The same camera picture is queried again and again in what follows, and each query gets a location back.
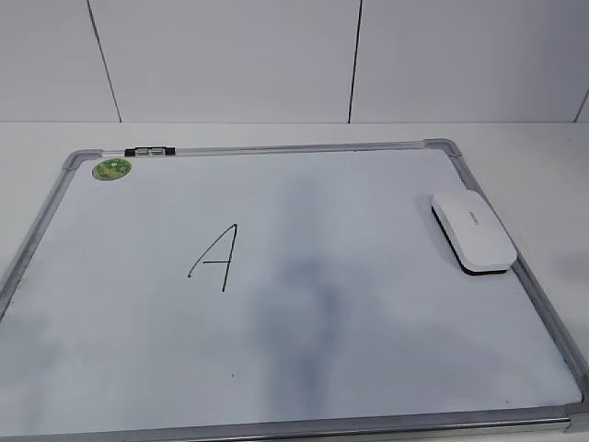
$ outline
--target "whiteboard eraser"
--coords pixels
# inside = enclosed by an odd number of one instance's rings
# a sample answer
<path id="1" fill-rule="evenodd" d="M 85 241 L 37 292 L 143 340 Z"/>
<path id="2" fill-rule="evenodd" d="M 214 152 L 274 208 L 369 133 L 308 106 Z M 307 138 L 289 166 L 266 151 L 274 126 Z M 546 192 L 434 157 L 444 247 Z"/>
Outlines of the whiteboard eraser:
<path id="1" fill-rule="evenodd" d="M 478 193 L 434 193 L 432 210 L 464 272 L 503 273 L 515 262 L 514 244 Z"/>

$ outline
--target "table surface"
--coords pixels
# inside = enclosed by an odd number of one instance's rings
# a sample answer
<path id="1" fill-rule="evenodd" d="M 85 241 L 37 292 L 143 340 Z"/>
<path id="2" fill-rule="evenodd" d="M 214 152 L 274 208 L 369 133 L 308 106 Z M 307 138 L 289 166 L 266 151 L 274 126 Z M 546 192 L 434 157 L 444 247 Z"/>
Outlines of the table surface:
<path id="1" fill-rule="evenodd" d="M 0 124 L 0 272 L 74 150 L 138 145 L 226 147 L 449 138 L 589 357 L 589 124 Z M 581 441 L 587 434 L 479 436 Z"/>

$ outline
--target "black marker writing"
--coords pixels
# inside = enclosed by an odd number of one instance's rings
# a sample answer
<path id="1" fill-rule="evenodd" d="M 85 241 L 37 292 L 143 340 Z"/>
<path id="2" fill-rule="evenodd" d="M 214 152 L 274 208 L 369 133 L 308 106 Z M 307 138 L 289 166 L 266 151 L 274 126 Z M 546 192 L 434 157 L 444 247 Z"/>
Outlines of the black marker writing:
<path id="1" fill-rule="evenodd" d="M 204 258 L 204 256 L 209 252 L 210 249 L 212 249 L 214 247 L 214 245 L 219 242 L 221 240 L 222 237 L 224 237 L 230 230 L 233 230 L 233 239 L 231 240 L 231 251 L 229 251 L 229 258 L 227 261 L 202 261 L 202 258 Z M 188 272 L 188 277 L 192 277 L 192 272 L 194 271 L 194 268 L 197 266 L 197 264 L 202 263 L 202 264 L 226 264 L 225 267 L 225 279 L 223 280 L 223 288 L 221 289 L 222 292 L 225 292 L 225 288 L 227 287 L 227 276 L 229 275 L 229 266 L 231 266 L 231 258 L 233 257 L 233 248 L 236 245 L 236 238 L 237 238 L 237 224 L 232 225 L 231 227 L 229 227 L 225 232 L 223 232 L 221 235 L 219 235 L 219 237 L 213 241 L 213 244 L 211 244 L 207 250 L 204 251 L 204 253 L 199 257 L 198 260 L 196 260 L 196 262 L 194 263 L 194 265 L 191 267 L 191 269 Z"/>

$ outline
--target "gray corner piece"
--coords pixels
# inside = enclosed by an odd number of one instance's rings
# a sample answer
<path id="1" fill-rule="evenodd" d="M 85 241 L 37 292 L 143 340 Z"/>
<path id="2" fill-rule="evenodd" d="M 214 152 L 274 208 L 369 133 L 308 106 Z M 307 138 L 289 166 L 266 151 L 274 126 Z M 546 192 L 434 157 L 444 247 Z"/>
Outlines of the gray corner piece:
<path id="1" fill-rule="evenodd" d="M 567 407 L 571 424 L 564 431 L 565 433 L 581 433 L 589 431 L 589 405 L 576 403 Z"/>
<path id="2" fill-rule="evenodd" d="M 97 159 L 102 157 L 102 149 L 76 150 L 67 156 L 63 170 L 74 170 L 80 167 L 88 159 Z"/>
<path id="3" fill-rule="evenodd" d="M 429 138 L 427 140 L 423 140 L 423 142 L 430 149 L 443 150 L 449 157 L 462 157 L 462 152 L 460 152 L 460 149 L 458 149 L 456 143 L 452 140 L 448 140 L 447 138 Z"/>

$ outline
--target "panel seam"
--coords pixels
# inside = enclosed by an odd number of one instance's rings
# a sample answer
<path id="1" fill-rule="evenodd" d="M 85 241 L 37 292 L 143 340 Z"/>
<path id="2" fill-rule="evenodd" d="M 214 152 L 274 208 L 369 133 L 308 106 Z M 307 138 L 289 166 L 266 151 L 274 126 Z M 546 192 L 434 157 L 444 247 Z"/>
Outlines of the panel seam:
<path id="1" fill-rule="evenodd" d="M 360 41 L 360 24 L 362 23 L 362 3 L 364 0 L 360 0 L 358 5 L 358 25 L 356 26 L 356 46 L 353 51 L 353 68 L 352 68 L 352 84 L 350 87 L 350 104 L 348 105 L 348 124 L 352 122 L 352 101 L 353 101 L 353 88 L 356 81 L 356 62 L 358 60 L 358 42 Z"/>
<path id="2" fill-rule="evenodd" d="M 96 37 L 96 42 L 98 43 L 98 49 L 100 50 L 100 57 L 102 58 L 102 64 L 104 65 L 104 70 L 107 74 L 107 80 L 109 81 L 110 94 L 112 95 L 112 101 L 114 102 L 114 108 L 117 111 L 117 116 L 119 117 L 119 122 L 122 122 L 121 111 L 119 110 L 119 103 L 117 102 L 117 98 L 114 95 L 114 88 L 112 87 L 112 80 L 110 79 L 110 72 L 109 72 L 109 67 L 107 66 L 107 59 L 105 58 L 104 51 L 102 50 L 102 43 L 100 43 L 100 36 L 98 35 L 98 28 L 96 27 L 96 21 L 94 19 L 94 14 L 92 13 L 92 6 L 90 5 L 90 0 L 86 0 L 86 5 L 87 5 L 87 9 L 88 9 L 88 14 L 90 15 L 90 22 L 92 23 L 92 29 L 94 30 L 94 36 Z"/>

